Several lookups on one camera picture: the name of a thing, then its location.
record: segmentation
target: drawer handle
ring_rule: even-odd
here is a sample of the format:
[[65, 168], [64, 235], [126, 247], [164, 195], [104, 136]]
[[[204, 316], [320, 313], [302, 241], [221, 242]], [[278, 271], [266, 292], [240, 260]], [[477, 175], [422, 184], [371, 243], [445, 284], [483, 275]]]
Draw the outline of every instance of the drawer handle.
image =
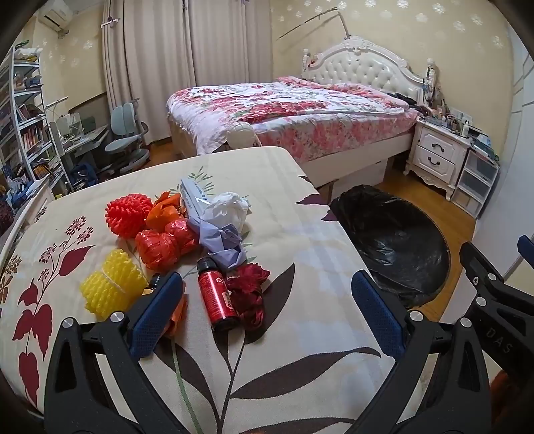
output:
[[437, 143], [432, 144], [432, 148], [435, 148], [436, 146], [441, 149], [441, 152], [445, 152], [445, 150], [443, 149], [441, 145], [438, 145]]
[[437, 163], [433, 163], [430, 157], [428, 157], [428, 161], [430, 161], [430, 164], [432, 164], [433, 166], [439, 166], [439, 161]]

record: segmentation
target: floral bed sheet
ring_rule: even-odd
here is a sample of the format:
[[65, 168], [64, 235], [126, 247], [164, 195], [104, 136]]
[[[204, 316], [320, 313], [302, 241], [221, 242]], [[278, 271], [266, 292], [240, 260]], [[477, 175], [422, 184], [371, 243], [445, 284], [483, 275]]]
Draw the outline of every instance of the floral bed sheet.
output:
[[[79, 286], [120, 247], [140, 263], [133, 241], [107, 228], [108, 202], [129, 193], [155, 198], [182, 177], [210, 194], [247, 196], [243, 230], [249, 262], [271, 272], [263, 285], [260, 330], [214, 340], [195, 263], [176, 270], [186, 283], [185, 321], [140, 362], [192, 434], [344, 433], [394, 365], [382, 353], [351, 295], [365, 265], [327, 205], [287, 151], [275, 147], [215, 153], [121, 176], [49, 204], [3, 270], [0, 368], [17, 394], [44, 410], [46, 373], [62, 320], [94, 322]], [[132, 418], [112, 374], [100, 364], [119, 412]], [[407, 414], [414, 414], [413, 405]]]
[[394, 137], [418, 117], [405, 102], [362, 84], [279, 80], [184, 89], [169, 98], [168, 111], [198, 154], [215, 151], [228, 129], [245, 121], [262, 145], [281, 146], [299, 163]]

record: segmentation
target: white headboard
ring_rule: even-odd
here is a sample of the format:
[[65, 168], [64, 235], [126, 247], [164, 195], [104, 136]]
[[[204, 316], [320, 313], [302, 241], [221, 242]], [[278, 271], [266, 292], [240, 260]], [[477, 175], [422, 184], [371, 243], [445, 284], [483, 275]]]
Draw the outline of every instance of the white headboard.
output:
[[310, 50], [306, 49], [302, 63], [305, 80], [319, 84], [360, 83], [425, 103], [424, 80], [409, 69], [406, 60], [358, 36], [318, 54], [316, 60], [311, 60]]

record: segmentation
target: bed storage drawer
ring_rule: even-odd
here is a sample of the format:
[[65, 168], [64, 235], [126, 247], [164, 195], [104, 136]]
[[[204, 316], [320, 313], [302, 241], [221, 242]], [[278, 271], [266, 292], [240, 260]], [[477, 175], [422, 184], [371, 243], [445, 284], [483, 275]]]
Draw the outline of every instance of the bed storage drawer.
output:
[[429, 150], [417, 146], [413, 162], [443, 182], [449, 182], [454, 172], [454, 164]]
[[451, 143], [448, 143], [437, 136], [430, 134], [427, 131], [424, 131], [421, 135], [421, 142], [419, 143], [419, 146], [432, 151], [434, 154], [439, 155], [447, 161], [454, 161], [453, 157], [456, 147]]

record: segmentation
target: metal bolt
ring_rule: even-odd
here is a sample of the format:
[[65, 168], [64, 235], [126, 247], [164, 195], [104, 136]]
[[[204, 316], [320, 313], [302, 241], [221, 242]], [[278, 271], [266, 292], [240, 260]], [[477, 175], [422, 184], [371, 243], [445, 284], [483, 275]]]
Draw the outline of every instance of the metal bolt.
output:
[[462, 318], [460, 320], [460, 324], [462, 324], [462, 326], [464, 326], [466, 329], [468, 329], [472, 325], [471, 320], [469, 318]]
[[413, 319], [414, 321], [422, 321], [424, 316], [421, 312], [419, 311], [411, 311], [410, 312], [410, 318]]
[[74, 324], [74, 318], [65, 318], [63, 322], [61, 323], [61, 325], [66, 329], [68, 329], [69, 327], [72, 327], [73, 324]]
[[121, 322], [124, 319], [124, 312], [113, 312], [109, 318], [111, 322]]

